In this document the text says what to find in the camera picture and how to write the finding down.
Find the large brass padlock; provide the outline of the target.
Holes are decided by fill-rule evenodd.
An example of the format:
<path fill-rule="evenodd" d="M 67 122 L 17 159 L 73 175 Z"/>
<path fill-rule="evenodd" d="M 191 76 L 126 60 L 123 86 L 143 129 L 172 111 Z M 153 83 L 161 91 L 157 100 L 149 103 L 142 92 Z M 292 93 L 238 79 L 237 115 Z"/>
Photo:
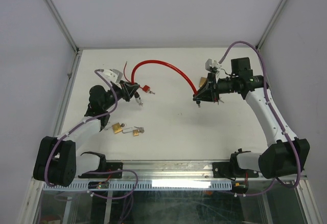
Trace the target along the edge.
<path fill-rule="evenodd" d="M 200 78 L 200 81 L 199 81 L 199 87 L 202 87 L 207 81 L 207 78 L 205 77 L 201 77 Z"/>

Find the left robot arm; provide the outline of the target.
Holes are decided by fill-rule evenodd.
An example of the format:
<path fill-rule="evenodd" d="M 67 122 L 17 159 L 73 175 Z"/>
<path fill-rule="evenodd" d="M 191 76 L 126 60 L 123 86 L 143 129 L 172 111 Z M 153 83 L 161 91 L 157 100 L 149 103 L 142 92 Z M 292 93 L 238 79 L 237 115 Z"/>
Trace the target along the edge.
<path fill-rule="evenodd" d="M 33 170 L 35 180 L 43 181 L 50 187 L 67 187 L 77 176 L 105 175 L 108 169 L 104 154 L 92 151 L 77 154 L 77 150 L 107 126 L 110 114 L 117 108 L 119 100 L 129 102 L 135 98 L 141 102 L 137 92 L 139 84 L 120 81 L 109 82 L 108 85 L 109 90 L 101 85 L 95 85 L 89 90 L 86 113 L 77 125 L 59 136 L 46 136 L 41 140 Z"/>

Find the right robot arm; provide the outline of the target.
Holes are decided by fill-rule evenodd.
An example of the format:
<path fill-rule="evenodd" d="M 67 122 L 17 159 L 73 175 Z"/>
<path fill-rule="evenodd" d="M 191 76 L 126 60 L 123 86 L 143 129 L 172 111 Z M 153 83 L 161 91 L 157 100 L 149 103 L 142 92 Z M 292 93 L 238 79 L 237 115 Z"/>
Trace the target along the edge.
<path fill-rule="evenodd" d="M 301 175 L 309 154 L 307 139 L 300 139 L 278 111 L 267 82 L 254 75 L 248 57 L 231 60 L 232 73 L 219 78 L 221 64 L 208 59 L 207 79 L 193 100 L 197 104 L 218 102 L 221 94 L 238 93 L 251 107 L 264 132 L 268 148 L 261 153 L 239 149 L 230 156 L 220 173 L 228 178 L 242 177 L 248 170 L 260 172 L 267 179 Z"/>

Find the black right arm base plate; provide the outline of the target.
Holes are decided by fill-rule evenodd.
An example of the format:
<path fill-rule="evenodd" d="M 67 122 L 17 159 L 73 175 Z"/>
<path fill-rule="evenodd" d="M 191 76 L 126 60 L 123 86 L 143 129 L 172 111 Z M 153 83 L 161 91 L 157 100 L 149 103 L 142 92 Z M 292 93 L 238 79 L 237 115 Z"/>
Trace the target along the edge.
<path fill-rule="evenodd" d="M 227 178 L 236 180 L 237 178 L 258 178 L 259 174 L 253 170 L 241 169 L 228 162 L 213 162 L 212 170 L 214 178 Z"/>

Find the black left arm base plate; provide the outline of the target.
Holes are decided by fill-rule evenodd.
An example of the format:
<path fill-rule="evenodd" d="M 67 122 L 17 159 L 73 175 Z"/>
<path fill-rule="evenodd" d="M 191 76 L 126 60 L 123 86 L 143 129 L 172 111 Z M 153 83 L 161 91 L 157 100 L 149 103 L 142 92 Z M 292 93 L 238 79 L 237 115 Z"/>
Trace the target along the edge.
<path fill-rule="evenodd" d="M 123 163 L 122 162 L 106 162 L 101 167 L 99 167 L 97 170 L 94 171 L 94 174 L 86 172 L 78 176 L 78 178 L 104 178 L 107 179 L 121 179 L 122 178 L 122 172 L 116 172 L 113 174 L 109 174 L 109 172 L 122 170 L 123 169 Z"/>

